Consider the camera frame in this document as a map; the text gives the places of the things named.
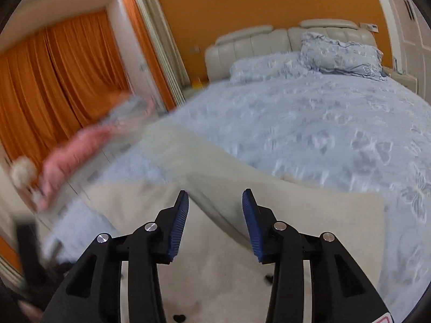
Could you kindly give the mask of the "white wardrobe doors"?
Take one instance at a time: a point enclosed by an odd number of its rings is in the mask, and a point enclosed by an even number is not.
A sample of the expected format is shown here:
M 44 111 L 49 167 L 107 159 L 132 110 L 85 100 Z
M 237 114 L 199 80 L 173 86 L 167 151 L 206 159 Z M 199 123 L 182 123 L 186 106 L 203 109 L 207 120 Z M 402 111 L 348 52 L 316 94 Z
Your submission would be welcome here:
M 430 102 L 430 27 L 413 0 L 379 0 L 392 49 L 391 77 Z

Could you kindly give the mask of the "grey clothing item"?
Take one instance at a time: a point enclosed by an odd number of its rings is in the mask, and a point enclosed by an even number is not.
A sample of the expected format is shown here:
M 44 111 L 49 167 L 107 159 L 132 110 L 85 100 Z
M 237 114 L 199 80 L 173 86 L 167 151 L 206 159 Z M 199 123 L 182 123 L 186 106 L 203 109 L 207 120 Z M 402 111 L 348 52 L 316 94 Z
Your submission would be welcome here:
M 156 102 L 152 96 L 132 96 L 112 109 L 102 120 L 102 124 L 119 129 L 135 129 L 157 118 Z

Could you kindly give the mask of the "blue floral pillow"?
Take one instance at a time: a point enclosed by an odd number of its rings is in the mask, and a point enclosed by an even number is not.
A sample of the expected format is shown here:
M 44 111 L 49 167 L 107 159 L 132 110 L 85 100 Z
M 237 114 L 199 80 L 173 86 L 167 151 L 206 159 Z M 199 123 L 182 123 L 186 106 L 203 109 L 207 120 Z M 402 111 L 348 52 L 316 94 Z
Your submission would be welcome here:
M 376 47 L 359 42 L 342 42 L 316 32 L 302 35 L 300 59 L 308 69 L 327 74 L 346 74 L 377 81 L 387 75 Z
M 230 68 L 230 82 L 245 84 L 271 79 L 297 79 L 308 74 L 298 52 L 277 52 L 235 61 Z

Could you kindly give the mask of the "blue floral pillow left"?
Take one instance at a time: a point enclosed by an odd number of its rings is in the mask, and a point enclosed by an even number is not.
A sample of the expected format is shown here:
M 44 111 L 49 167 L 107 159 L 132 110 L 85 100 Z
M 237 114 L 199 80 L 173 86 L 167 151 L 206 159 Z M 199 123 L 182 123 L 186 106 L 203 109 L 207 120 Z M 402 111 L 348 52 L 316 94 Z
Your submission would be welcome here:
M 235 61 L 230 68 L 230 82 L 245 84 L 271 79 L 297 79 L 308 74 L 298 52 L 277 52 Z

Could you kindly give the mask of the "blue floral pillow right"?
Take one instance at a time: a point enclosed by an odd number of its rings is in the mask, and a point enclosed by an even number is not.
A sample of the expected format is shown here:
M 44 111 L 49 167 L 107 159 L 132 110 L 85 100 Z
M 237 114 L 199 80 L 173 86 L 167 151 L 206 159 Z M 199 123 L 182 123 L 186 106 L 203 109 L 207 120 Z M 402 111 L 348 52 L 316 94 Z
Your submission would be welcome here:
M 327 74 L 346 74 L 377 81 L 387 75 L 376 47 L 359 42 L 342 42 L 316 32 L 302 35 L 300 59 L 308 69 Z

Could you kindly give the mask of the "blue butterfly duvet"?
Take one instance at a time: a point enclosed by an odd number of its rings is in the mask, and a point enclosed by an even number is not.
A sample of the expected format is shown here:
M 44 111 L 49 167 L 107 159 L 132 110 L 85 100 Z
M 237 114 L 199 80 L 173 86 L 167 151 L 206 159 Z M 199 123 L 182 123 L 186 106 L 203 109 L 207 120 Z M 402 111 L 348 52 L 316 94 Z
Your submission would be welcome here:
M 415 309 L 430 284 L 430 105 L 418 95 L 391 79 L 343 75 L 225 81 L 154 123 L 182 128 L 273 177 L 381 195 L 385 245 L 375 285 L 395 322 Z M 139 148 L 149 125 L 94 183 L 169 181 Z M 81 192 L 43 250 L 60 242 L 60 259 L 74 261 L 102 232 L 122 235 Z

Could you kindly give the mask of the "cream fleece garment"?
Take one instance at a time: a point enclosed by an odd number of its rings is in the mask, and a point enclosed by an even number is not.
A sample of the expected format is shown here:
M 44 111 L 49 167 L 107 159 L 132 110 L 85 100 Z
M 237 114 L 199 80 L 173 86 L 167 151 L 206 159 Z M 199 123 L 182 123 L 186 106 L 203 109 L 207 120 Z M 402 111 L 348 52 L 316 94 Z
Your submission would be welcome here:
M 96 182 L 82 198 L 122 235 L 155 219 L 179 191 L 190 206 L 180 251 L 159 278 L 167 316 L 189 322 L 263 322 L 270 287 L 254 257 L 242 213 L 242 193 L 299 232 L 335 234 L 377 284 L 384 258 L 384 200 L 372 192 L 339 192 L 281 179 L 241 163 L 215 144 L 174 125 L 147 126 L 139 148 L 161 163 L 169 181 Z

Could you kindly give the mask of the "orange curtain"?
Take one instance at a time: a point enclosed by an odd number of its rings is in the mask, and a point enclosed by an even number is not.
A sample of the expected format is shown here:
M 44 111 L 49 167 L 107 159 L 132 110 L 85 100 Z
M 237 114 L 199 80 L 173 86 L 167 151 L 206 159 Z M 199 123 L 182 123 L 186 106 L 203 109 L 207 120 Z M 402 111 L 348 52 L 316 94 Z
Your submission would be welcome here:
M 1 144 L 36 167 L 130 92 L 107 13 L 43 29 L 1 54 Z

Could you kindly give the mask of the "cream padded headboard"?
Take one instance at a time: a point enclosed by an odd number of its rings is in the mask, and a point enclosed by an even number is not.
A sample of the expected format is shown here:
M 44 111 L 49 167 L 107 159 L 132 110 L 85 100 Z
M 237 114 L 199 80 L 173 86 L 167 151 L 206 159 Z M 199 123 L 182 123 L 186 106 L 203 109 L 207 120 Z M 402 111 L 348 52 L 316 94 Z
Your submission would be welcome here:
M 302 35 L 314 32 L 341 42 L 359 42 L 376 46 L 371 31 L 356 23 L 341 19 L 303 20 L 289 29 L 274 29 L 271 25 L 255 26 L 223 35 L 204 53 L 207 77 L 215 82 L 230 77 L 230 68 L 243 58 L 301 50 Z

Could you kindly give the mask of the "pink clothing item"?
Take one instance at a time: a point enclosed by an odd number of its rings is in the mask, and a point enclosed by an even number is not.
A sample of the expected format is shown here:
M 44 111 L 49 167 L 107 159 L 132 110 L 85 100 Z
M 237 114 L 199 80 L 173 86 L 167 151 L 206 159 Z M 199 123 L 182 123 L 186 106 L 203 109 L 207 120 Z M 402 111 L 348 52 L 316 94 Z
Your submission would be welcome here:
M 62 185 L 119 132 L 115 124 L 93 125 L 80 130 L 45 159 L 39 176 L 41 197 L 37 210 L 47 210 Z

